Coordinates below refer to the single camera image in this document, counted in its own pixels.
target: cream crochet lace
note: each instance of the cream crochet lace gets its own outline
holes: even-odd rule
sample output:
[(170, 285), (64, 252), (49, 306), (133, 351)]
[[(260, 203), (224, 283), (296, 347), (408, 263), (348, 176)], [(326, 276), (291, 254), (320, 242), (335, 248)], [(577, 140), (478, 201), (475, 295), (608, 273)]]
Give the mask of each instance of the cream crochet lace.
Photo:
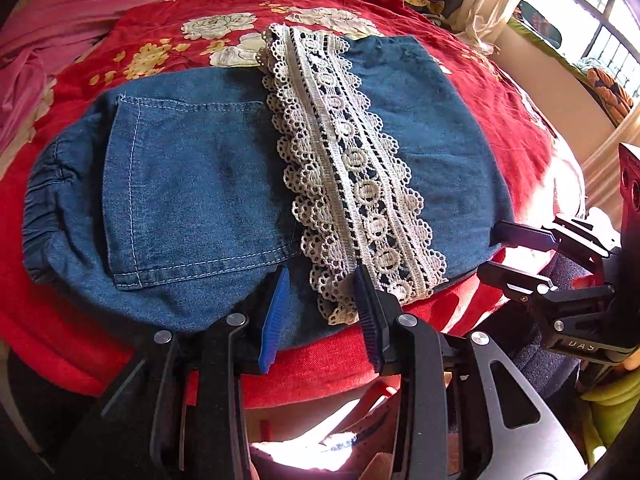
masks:
[(297, 195), (292, 212), (305, 227), (301, 249), (313, 263), (321, 313), (329, 324), (358, 320), (349, 276), (359, 264), (400, 304), (427, 298), (446, 281), (445, 257), (429, 248), (431, 228), (418, 217), (424, 200), (408, 187), (398, 142), (382, 132), (340, 55), (349, 44), (278, 24), (264, 39), (258, 62), (268, 74), (284, 182)]

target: beige wall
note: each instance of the beige wall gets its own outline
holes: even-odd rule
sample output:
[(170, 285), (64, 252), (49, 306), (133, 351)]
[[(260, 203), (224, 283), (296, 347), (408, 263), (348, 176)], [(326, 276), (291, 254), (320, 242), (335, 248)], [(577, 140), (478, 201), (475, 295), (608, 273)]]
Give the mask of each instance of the beige wall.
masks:
[(613, 133), (607, 115), (557, 60), (510, 27), (495, 43), (500, 53), (492, 59), (524, 88), (582, 164)]

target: bed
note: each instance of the bed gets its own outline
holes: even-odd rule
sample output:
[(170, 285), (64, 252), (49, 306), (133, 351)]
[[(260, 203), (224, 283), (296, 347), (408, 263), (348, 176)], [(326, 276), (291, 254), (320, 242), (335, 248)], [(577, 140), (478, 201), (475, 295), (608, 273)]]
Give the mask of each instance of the bed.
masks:
[[(22, 267), (22, 201), (37, 155), (81, 117), (97, 95), (131, 78), (210, 65), (255, 65), (258, 42), (251, 32), (261, 32), (271, 22), (282, 23), (291, 7), (325, 9), (321, 15), (308, 12), (299, 22), (305, 27), (328, 27), (355, 38), (415, 36), (482, 128), (510, 192), (516, 221), (539, 226), (558, 213), (584, 213), (579, 166), (526, 93), (494, 63), (399, 0), (168, 0), (137, 7), (127, 11), (91, 52), (48, 83), (43, 99), (0, 158), (4, 174), (0, 287), (8, 298), (0, 306), (0, 337), (47, 381), (98, 396), (127, 362), (132, 348), (52, 288), (35, 285)], [(346, 19), (343, 11), (348, 13)], [(231, 27), (232, 33), (221, 38), (189, 39), (182, 31), (193, 18), (243, 12), (256, 18), (249, 33)], [(494, 260), (538, 272), (551, 256), (503, 248)], [(503, 301), (499, 291), (480, 285), (471, 275), (407, 311), (438, 330), (463, 335)], [(347, 370), (342, 358), (346, 352)], [(266, 376), (243, 378), (244, 403), (264, 408), (317, 399), (374, 377), (360, 329), (350, 326), (314, 344), (280, 352)]]

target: pink blanket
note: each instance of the pink blanket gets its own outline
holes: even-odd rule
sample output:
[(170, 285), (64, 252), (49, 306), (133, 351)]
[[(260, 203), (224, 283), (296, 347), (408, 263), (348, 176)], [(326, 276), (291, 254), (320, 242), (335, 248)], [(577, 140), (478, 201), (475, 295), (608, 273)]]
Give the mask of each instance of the pink blanket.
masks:
[(0, 30), (0, 153), (56, 74), (131, 7), (158, 0), (33, 0)]

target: blue denim fabric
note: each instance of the blue denim fabric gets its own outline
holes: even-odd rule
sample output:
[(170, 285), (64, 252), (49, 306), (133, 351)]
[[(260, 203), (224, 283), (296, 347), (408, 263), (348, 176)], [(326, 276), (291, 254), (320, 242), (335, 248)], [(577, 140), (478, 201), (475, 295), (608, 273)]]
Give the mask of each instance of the blue denim fabric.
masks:
[[(351, 41), (346, 57), (371, 111), (400, 145), (433, 248), (455, 282), (490, 257), (511, 203), (475, 119), (413, 38)], [(24, 211), (24, 265), (117, 335), (133, 321), (202, 330), (246, 300), (276, 264), (291, 272), (281, 348), (328, 327), (299, 252), (257, 69), (202, 68), (102, 94), (44, 150)]]

